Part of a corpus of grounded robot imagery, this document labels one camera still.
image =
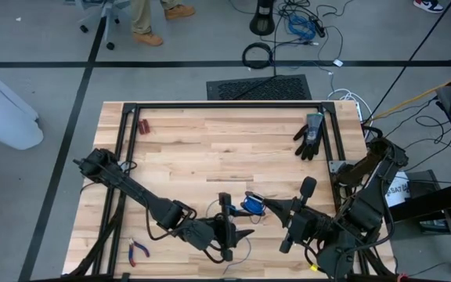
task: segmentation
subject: sneaker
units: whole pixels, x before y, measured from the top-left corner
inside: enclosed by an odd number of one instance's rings
[[[133,39],[135,39],[136,42],[145,43],[151,46],[159,46],[163,44],[163,39],[152,32],[146,34],[138,34],[134,32]]]
[[[164,15],[167,20],[174,20],[185,16],[192,16],[195,12],[192,6],[178,4],[171,9],[165,10]]]
[[[441,13],[445,8],[438,4],[438,0],[413,0],[413,4],[430,13]]]

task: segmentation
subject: black glove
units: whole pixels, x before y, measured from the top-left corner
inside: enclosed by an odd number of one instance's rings
[[[295,155],[301,155],[301,159],[306,158],[310,161],[319,153],[319,144],[321,143],[323,122],[323,114],[308,114],[307,125],[302,126],[301,130],[294,136],[294,141],[299,140],[302,136],[302,144],[295,151]]]

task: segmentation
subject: khaki pants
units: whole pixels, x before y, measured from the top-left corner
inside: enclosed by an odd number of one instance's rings
[[[163,9],[171,9],[180,0],[160,0]],[[132,8],[132,31],[138,34],[150,32],[150,0],[130,0]]]

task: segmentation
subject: floor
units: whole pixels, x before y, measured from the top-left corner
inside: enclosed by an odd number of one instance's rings
[[[451,1],[440,2],[448,5]],[[248,29],[251,15],[236,11],[226,0],[186,3],[194,5],[197,14],[172,22],[164,19],[156,1],[151,3],[153,30],[165,40],[160,48],[135,44],[129,18],[121,15],[121,24],[111,28],[110,40],[116,49],[110,51],[105,43],[95,48],[98,21],[88,25],[87,34],[79,31],[77,20],[82,13],[72,5],[53,0],[0,0],[0,79],[40,114],[45,134],[41,144],[25,151],[0,144],[0,281],[60,275],[82,184],[72,159],[84,157],[92,149],[103,101],[202,100],[206,99],[206,81],[272,75],[272,68],[248,70],[241,66],[244,48],[258,41]],[[255,1],[233,3],[238,9],[252,11]],[[311,3],[310,9],[315,11],[318,4],[328,2]],[[331,5],[341,11],[344,3],[334,0]],[[451,79],[451,6],[440,19],[440,15],[415,8],[411,0],[358,0],[347,5],[343,16],[326,16],[323,22],[338,27],[344,37],[339,57],[344,66],[327,68],[334,72],[336,89],[350,89],[375,107],[394,84],[378,112]],[[280,29],[276,40],[292,38]],[[337,56],[341,40],[334,29],[330,29],[319,59],[324,40],[316,41],[319,47],[280,48],[277,59],[297,60],[295,66],[299,66],[306,60],[325,64]],[[261,52],[251,55],[264,56]],[[305,74],[312,98],[326,99],[331,91],[327,70],[305,63],[278,67],[278,74]],[[379,120],[376,125],[389,132],[414,111]],[[436,106],[423,114],[446,119]],[[406,122],[390,139],[406,146],[437,136],[438,131]],[[440,148],[442,145],[433,143],[414,145],[407,151],[410,163],[416,164]],[[434,170],[439,180],[451,181],[451,149],[416,168],[426,169]],[[42,207],[44,201],[51,204]],[[38,217],[48,209],[49,220],[43,225],[45,221],[41,218],[38,222]],[[43,228],[38,228],[30,247],[37,222]],[[39,248],[38,239],[42,239]],[[417,277],[451,281],[451,237],[425,236],[406,222],[399,224],[392,245],[399,272],[412,274],[447,262]]]

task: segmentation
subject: black floor mat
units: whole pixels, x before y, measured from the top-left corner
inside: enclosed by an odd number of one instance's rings
[[[304,100],[312,99],[305,75],[280,75],[270,78],[247,78],[207,81],[208,100]]]

